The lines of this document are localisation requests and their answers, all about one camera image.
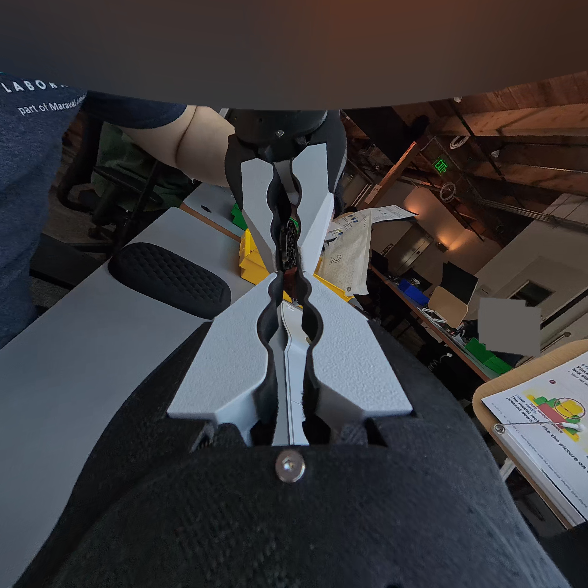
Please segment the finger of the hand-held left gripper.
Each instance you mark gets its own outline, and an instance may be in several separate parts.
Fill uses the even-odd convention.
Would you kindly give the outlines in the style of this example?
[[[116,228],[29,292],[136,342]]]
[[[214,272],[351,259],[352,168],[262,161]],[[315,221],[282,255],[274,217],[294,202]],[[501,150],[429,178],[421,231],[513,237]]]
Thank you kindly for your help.
[[[328,183],[327,144],[307,146],[292,160],[291,169],[300,192],[298,269],[314,273],[334,210],[334,195]]]
[[[279,174],[273,164],[254,158],[242,162],[241,179],[243,214],[265,268],[282,272],[279,204],[285,193]]]

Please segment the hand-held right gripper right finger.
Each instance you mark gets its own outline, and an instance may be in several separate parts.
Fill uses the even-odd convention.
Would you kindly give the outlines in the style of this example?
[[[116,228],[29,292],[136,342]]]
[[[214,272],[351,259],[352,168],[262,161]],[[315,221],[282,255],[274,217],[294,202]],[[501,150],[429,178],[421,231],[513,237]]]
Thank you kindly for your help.
[[[301,402],[309,444],[327,444],[368,419],[409,415],[412,405],[369,320],[308,272],[299,273],[296,294],[310,340]]]

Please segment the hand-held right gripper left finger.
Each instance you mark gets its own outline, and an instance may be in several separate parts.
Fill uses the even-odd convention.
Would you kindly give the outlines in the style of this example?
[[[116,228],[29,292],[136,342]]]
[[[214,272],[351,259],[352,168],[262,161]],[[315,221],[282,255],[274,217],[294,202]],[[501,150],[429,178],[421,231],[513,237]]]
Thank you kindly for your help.
[[[270,424],[278,385],[269,343],[279,328],[283,273],[271,273],[210,324],[167,414],[176,419],[233,424],[246,445],[251,429]]]

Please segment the black and brown brick assembly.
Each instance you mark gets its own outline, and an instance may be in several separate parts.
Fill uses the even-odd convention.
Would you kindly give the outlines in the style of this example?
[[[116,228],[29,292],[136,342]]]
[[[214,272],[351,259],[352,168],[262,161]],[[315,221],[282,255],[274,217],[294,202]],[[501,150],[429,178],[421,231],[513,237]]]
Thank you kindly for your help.
[[[298,304],[297,280],[298,280],[298,237],[300,226],[298,220],[291,215],[288,221],[281,227],[279,254],[281,269],[283,272],[284,293],[290,298],[292,304]]]

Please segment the person's left forearm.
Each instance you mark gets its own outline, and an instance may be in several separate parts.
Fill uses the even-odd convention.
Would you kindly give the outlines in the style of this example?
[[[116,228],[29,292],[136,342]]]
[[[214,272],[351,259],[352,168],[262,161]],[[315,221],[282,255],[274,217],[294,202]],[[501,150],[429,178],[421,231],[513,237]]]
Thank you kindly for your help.
[[[229,187],[224,170],[228,139],[234,127],[209,107],[188,105],[180,117],[153,129],[121,127],[140,148],[188,177]]]

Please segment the yellow plastic bin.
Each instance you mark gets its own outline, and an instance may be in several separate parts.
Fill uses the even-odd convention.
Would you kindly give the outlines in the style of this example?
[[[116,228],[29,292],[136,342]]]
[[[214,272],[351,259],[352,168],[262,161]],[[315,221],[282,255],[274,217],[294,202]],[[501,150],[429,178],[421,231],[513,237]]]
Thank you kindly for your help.
[[[239,268],[240,277],[254,285],[260,283],[269,275],[269,272],[263,264],[258,248],[254,244],[251,232],[248,229],[246,229],[245,233],[243,234],[240,240]],[[341,288],[338,288],[334,284],[318,276],[316,273],[313,274],[313,277],[315,277],[320,283],[325,285],[328,289],[333,291],[337,296],[342,298],[345,302],[349,302],[353,298],[353,295],[346,296],[345,292]]]

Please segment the white numbered paper bag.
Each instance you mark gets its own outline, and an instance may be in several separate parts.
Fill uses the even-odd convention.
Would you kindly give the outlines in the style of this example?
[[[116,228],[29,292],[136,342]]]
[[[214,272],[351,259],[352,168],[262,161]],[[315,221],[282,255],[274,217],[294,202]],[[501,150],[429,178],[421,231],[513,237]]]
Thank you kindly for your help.
[[[365,210],[332,221],[327,229],[318,276],[346,296],[367,295],[371,251],[371,214]]]

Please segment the printed paper sheet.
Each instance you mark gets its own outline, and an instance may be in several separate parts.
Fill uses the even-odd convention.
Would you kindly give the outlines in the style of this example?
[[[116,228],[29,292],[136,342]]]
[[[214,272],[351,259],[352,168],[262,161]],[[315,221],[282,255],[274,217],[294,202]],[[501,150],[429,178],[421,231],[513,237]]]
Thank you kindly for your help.
[[[417,214],[397,205],[349,212],[330,223],[325,240],[336,239],[356,227],[371,226],[382,222],[410,221],[416,216]]]

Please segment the blue plastic bin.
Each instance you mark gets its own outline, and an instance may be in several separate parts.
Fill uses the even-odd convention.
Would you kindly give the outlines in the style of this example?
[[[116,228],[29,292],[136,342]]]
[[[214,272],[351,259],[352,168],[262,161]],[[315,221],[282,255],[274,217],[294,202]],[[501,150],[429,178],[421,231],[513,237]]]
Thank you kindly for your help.
[[[416,286],[411,284],[406,279],[402,279],[398,284],[399,290],[415,304],[420,306],[427,306],[430,298],[428,298],[422,291]]]

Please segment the black wrist rest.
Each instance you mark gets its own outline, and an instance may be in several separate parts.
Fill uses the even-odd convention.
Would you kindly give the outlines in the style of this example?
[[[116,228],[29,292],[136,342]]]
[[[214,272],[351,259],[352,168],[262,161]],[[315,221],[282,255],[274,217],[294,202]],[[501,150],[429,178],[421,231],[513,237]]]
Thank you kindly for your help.
[[[199,318],[213,319],[231,304],[223,279],[151,243],[128,244],[112,256],[107,269],[126,287]]]

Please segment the tan chair back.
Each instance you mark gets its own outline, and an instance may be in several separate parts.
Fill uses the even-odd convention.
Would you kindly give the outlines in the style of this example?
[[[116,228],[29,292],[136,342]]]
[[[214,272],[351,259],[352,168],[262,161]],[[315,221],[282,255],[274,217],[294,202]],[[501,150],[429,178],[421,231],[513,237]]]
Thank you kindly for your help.
[[[442,286],[434,289],[427,308],[443,318],[452,329],[460,327],[468,313],[468,305]]]

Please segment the black monitor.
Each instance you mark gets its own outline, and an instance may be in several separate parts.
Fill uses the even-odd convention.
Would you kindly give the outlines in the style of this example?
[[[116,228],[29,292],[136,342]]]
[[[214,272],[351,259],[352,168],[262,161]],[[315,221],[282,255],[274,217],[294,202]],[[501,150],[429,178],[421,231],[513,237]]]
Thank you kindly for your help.
[[[477,287],[478,278],[451,262],[443,263],[440,287],[468,305]]]

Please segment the black office chair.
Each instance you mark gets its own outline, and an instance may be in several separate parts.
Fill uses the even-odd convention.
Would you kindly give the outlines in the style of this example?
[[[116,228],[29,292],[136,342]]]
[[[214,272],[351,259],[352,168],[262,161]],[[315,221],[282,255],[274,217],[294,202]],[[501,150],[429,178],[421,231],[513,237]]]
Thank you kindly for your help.
[[[156,160],[146,180],[136,179],[128,173],[106,166],[97,165],[98,148],[102,121],[88,115],[85,110],[78,114],[81,122],[81,142],[62,180],[56,187],[57,200],[66,208],[91,215],[92,239],[109,239],[111,245],[80,245],[77,248],[87,252],[106,252],[108,248],[119,249],[126,245],[140,231],[148,203],[156,206],[164,204],[154,191],[160,172],[165,167]],[[96,173],[109,183],[105,196],[87,205],[70,199],[75,187],[89,183],[92,173]]]

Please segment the instruction sheet with yellow picture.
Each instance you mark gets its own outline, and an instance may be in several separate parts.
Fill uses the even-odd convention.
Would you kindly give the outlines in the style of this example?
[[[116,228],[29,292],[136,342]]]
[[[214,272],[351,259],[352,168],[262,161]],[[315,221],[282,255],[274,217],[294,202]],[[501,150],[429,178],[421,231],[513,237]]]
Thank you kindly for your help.
[[[587,522],[587,341],[480,386],[474,413],[570,529]]]

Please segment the person's blue shirt torso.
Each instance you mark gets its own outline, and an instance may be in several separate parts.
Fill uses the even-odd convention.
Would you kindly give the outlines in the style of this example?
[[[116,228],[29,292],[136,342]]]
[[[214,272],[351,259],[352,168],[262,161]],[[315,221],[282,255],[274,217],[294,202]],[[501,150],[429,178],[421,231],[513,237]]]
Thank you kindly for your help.
[[[47,221],[62,137],[80,108],[117,126],[152,129],[175,121],[186,107],[1,72],[1,346],[36,318],[30,262]]]

